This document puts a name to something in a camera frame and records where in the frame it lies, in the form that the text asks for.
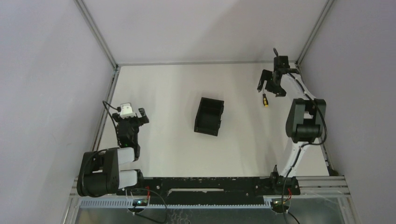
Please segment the black yellow screwdriver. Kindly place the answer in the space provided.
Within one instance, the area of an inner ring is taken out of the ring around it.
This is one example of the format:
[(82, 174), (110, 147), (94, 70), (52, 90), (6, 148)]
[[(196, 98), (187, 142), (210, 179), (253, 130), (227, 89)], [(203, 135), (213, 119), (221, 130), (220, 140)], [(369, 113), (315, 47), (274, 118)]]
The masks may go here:
[(264, 105), (265, 107), (268, 107), (268, 106), (269, 106), (267, 94), (266, 94), (264, 91), (263, 91), (263, 94), (262, 94), (262, 102), (263, 102), (263, 105)]

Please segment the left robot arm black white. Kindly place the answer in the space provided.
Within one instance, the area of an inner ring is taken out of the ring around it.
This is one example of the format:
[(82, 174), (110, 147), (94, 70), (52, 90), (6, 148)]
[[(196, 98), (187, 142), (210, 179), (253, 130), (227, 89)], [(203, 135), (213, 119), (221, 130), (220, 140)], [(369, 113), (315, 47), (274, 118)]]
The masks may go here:
[(84, 153), (77, 180), (79, 196), (101, 197), (115, 194), (128, 187), (134, 194), (145, 191), (146, 182), (138, 177), (137, 170), (120, 171), (120, 165), (137, 161), (141, 147), (138, 143), (140, 127), (149, 123), (144, 108), (126, 112), (123, 108), (111, 115), (115, 127), (117, 146)]

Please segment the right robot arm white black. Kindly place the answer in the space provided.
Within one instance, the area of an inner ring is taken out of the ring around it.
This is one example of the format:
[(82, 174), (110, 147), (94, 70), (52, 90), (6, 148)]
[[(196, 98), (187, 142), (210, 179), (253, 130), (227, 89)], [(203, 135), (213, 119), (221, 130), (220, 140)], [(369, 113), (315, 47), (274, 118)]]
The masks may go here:
[(297, 167), (306, 150), (310, 146), (321, 145), (319, 139), (325, 139), (327, 135), (324, 120), (326, 102), (314, 97), (303, 84), (298, 70), (289, 66), (263, 70), (257, 90), (291, 99), (285, 124), (288, 143), (270, 181), (272, 192), (282, 194), (295, 180)]

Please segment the black plastic bin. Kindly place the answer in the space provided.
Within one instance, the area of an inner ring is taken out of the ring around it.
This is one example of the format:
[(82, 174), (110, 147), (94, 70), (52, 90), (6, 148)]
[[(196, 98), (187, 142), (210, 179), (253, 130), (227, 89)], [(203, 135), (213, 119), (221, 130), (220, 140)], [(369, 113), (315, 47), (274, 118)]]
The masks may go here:
[(194, 132), (218, 136), (224, 101), (202, 97), (194, 122)]

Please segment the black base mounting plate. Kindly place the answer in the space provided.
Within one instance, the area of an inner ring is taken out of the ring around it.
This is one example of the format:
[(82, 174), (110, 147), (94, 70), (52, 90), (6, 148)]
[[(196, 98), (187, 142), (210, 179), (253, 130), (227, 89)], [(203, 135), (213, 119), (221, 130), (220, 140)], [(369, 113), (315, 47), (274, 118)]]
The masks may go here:
[(167, 205), (263, 205), (264, 197), (298, 196), (298, 180), (292, 185), (274, 185), (270, 177), (153, 177), (119, 190), (150, 197), (152, 204)]

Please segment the aluminium frame rail back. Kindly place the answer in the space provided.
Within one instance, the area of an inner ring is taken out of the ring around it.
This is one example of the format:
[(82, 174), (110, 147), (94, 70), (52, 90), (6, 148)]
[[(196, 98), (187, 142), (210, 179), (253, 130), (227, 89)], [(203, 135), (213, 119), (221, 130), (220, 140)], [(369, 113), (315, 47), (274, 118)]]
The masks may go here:
[(118, 66), (155, 66), (155, 65), (196, 65), (196, 64), (245, 64), (245, 63), (273, 63), (273, 60), (261, 61), (205, 61), (205, 62), (162, 62), (162, 63), (119, 63)]

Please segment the aluminium frame rail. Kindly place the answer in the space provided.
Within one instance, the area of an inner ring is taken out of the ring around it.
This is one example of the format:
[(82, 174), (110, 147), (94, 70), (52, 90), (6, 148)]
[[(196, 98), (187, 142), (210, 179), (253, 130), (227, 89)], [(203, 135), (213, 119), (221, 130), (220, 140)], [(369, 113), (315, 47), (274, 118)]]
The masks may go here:
[(261, 61), (205, 61), (205, 62), (162, 62), (162, 63), (119, 63), (118, 66), (155, 66), (155, 65), (196, 65), (196, 64), (245, 64), (245, 63), (273, 63), (273, 60)]
[(80, 11), (83, 19), (85, 20), (88, 28), (90, 29), (93, 37), (95, 38), (96, 42), (98, 43), (99, 47), (101, 48), (102, 52), (104, 53), (105, 57), (111, 64), (114, 70), (118, 69), (118, 64), (111, 53), (110, 48), (108, 47), (107, 42), (105, 41), (98, 25), (96, 24), (94, 17), (90, 13), (86, 3), (84, 0), (74, 0), (78, 10)]
[(350, 197), (344, 176), (301, 176), (297, 178), (300, 198)]
[(325, 2), (324, 7), (322, 8), (319, 17), (317, 18), (309, 36), (308, 39), (306, 40), (305, 44), (303, 45), (303, 48), (301, 50), (301, 52), (299, 53), (295, 65), (299, 68), (302, 61), (304, 60), (311, 44), (313, 43), (313, 41), (315, 40), (316, 35), (318, 34), (323, 22), (325, 21), (327, 15), (329, 14), (331, 8), (333, 7), (333, 4), (335, 3), (335, 0), (327, 0)]

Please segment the aluminium frame rail right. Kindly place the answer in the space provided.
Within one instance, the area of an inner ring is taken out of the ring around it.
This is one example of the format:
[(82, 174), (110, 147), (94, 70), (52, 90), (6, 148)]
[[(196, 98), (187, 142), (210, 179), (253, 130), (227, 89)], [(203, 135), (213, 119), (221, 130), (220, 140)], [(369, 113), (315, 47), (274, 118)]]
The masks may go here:
[(308, 39), (306, 40), (305, 44), (303, 45), (303, 48), (301, 50), (301, 52), (299, 53), (295, 65), (299, 68), (302, 61), (304, 60), (311, 44), (313, 43), (313, 41), (315, 40), (316, 35), (318, 34), (323, 22), (325, 21), (327, 15), (329, 14), (331, 8), (333, 7), (333, 4), (335, 3), (335, 0), (327, 0), (325, 2), (324, 7), (322, 8), (319, 17), (317, 18), (309, 36)]

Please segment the aluminium front frame rail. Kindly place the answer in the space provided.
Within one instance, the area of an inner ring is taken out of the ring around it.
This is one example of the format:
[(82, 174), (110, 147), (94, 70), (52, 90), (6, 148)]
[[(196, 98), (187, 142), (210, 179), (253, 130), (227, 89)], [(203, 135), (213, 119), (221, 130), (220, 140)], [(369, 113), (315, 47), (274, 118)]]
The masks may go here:
[(300, 198), (350, 197), (344, 176), (301, 176), (297, 178)]

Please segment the aluminium frame rail left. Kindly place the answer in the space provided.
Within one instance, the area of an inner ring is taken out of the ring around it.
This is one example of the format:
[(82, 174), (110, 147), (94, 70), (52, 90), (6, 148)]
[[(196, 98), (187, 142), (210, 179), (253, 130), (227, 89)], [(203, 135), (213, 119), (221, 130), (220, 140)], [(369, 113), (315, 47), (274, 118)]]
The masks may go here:
[(85, 20), (88, 28), (90, 29), (93, 37), (95, 38), (96, 42), (98, 43), (99, 47), (101, 48), (102, 52), (104, 53), (105, 57), (111, 64), (114, 70), (118, 69), (118, 64), (111, 53), (110, 48), (108, 47), (107, 42), (105, 41), (98, 25), (96, 24), (94, 17), (90, 13), (86, 3), (84, 0), (74, 0), (78, 10), (80, 11), (83, 19)]

